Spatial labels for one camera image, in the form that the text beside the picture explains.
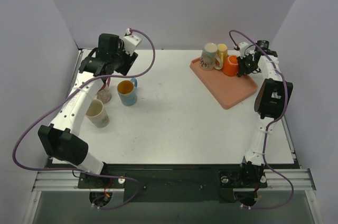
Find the cream dragon pattern mug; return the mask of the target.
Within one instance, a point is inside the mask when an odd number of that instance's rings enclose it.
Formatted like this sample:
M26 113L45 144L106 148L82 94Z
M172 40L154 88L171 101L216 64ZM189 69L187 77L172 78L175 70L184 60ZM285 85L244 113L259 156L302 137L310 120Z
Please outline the cream dragon pattern mug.
M109 117L104 104L98 99L91 102L86 117L98 128L104 128L109 124Z

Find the pink floral mug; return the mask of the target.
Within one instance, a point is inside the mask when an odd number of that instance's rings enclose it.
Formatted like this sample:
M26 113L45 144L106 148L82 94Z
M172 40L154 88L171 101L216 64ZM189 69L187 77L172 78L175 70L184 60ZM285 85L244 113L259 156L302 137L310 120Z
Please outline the pink floral mug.
M97 92L97 99L100 100L103 104L108 103L111 100L111 92L109 89L110 79L108 79L104 85Z

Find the blue butterfly mug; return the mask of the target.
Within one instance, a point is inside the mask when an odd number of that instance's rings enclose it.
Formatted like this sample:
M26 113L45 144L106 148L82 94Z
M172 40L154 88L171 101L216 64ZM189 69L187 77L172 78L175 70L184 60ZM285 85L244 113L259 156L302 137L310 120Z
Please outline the blue butterfly mug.
M123 105L132 106L137 103L137 86L138 82L136 78L124 80L118 84L117 92Z

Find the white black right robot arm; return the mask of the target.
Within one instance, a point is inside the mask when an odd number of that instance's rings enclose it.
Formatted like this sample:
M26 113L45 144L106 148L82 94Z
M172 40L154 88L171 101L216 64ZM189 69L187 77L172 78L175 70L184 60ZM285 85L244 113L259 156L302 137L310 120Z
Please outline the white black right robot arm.
M258 114L257 127L240 170L236 173L237 183L241 187L254 188L264 183L262 177L266 164L267 142L275 124L286 111L293 84L281 75L277 53L269 49L268 41L259 40L252 45L241 42L235 48L240 52L237 57L237 76L260 72L264 78L254 103L254 111Z

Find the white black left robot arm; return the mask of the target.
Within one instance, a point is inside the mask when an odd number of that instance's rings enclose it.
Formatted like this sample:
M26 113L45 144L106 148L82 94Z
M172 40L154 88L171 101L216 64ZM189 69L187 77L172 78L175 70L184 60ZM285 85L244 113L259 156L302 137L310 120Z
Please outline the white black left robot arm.
M47 155L72 164L91 173L90 182L97 188L107 185L109 175L103 171L104 163L89 153L88 144L79 138L86 112L109 75L118 72L125 76L138 57L135 50L141 38L127 31L120 38L114 34L101 34L98 47L80 64L69 100L48 126L40 126L39 139Z

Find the orange mug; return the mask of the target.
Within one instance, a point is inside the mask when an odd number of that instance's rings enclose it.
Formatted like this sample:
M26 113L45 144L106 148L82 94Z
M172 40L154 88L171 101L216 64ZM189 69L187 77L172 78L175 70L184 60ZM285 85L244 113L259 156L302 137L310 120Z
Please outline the orange mug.
M239 71L239 65L236 55L228 55L223 63L223 73L227 76L234 77Z

